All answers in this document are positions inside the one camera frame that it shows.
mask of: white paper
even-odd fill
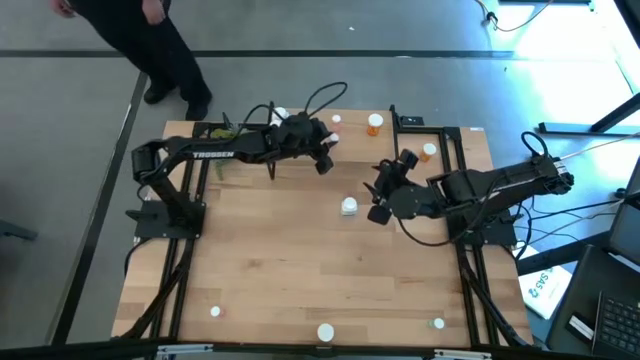
[[[536,249],[528,246],[522,258],[535,255]],[[520,276],[520,291],[525,305],[549,320],[571,281],[571,273],[561,266]]]

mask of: black pants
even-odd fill
[[[98,34],[121,52],[154,86],[180,87],[189,103],[206,101],[211,93],[193,54],[167,17],[149,25],[142,0],[70,0]]]

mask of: black table leg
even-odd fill
[[[627,136],[640,132],[640,126],[616,125],[638,110],[640,110],[640,93],[635,94],[593,125],[543,122],[538,126],[540,133],[543,134]],[[607,132],[614,126],[616,126],[614,131]]]

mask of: small white object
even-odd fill
[[[429,143],[424,144],[424,146],[422,147],[422,151],[424,151],[424,153],[427,155],[435,155],[438,151],[438,148],[436,148],[435,145]]]
[[[269,123],[269,125],[275,125],[280,127],[280,125],[282,125],[282,119],[280,119],[280,117],[278,117],[277,114],[280,114],[280,116],[283,119],[286,119],[289,117],[289,112],[287,111],[287,109],[283,108],[283,107],[277,107],[275,109],[273,109],[273,114],[271,114],[271,122]]]
[[[579,331],[587,339],[593,340],[593,330],[591,330],[589,326],[580,321],[577,317],[571,316],[571,319],[569,319],[569,325],[573,326],[574,329]]]
[[[211,316],[219,317],[220,315],[222,315],[222,309],[220,309],[219,306],[214,306],[211,308]]]
[[[333,340],[333,335],[335,335],[333,326],[329,324],[322,324],[318,326],[318,339],[320,339],[320,341],[329,342]]]
[[[369,125],[373,127],[380,127],[384,122],[384,118],[380,114],[371,114],[369,115]]]
[[[358,212],[358,202],[352,197],[342,201],[342,215],[355,215]]]
[[[444,319],[442,318],[435,318],[431,321],[429,321],[429,326],[436,328],[438,330],[442,330],[444,329]]]

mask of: white bottle cap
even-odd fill
[[[271,119],[271,122],[269,123],[269,125],[275,125],[277,127],[280,127],[280,125],[282,125],[282,120],[278,119],[277,115],[274,115],[274,119]]]
[[[354,215],[358,211],[358,202],[352,197],[342,201],[342,215]]]
[[[436,148],[435,145],[429,143],[424,144],[424,146],[422,147],[422,151],[424,151],[424,153],[427,155],[434,155],[436,152],[438,152],[438,148]]]
[[[369,125],[373,127],[380,127],[384,122],[384,118],[380,114],[371,114],[369,115]]]
[[[283,107],[277,107],[275,109],[273,109],[273,111],[277,112],[278,114],[280,114],[280,116],[282,116],[283,119],[286,119],[289,117],[289,112],[287,111],[287,109],[283,108]],[[280,119],[278,117],[278,115],[273,114],[272,117],[276,117],[278,119]]]
[[[320,341],[329,342],[333,340],[334,334],[333,326],[329,324],[322,324],[318,326],[318,339],[320,339]]]
[[[440,330],[444,329],[444,320],[443,319],[441,319],[441,318],[433,319],[432,323],[433,323],[433,327],[434,328],[440,329]]]
[[[218,317],[222,314],[222,309],[219,306],[214,306],[211,308],[211,316]]]

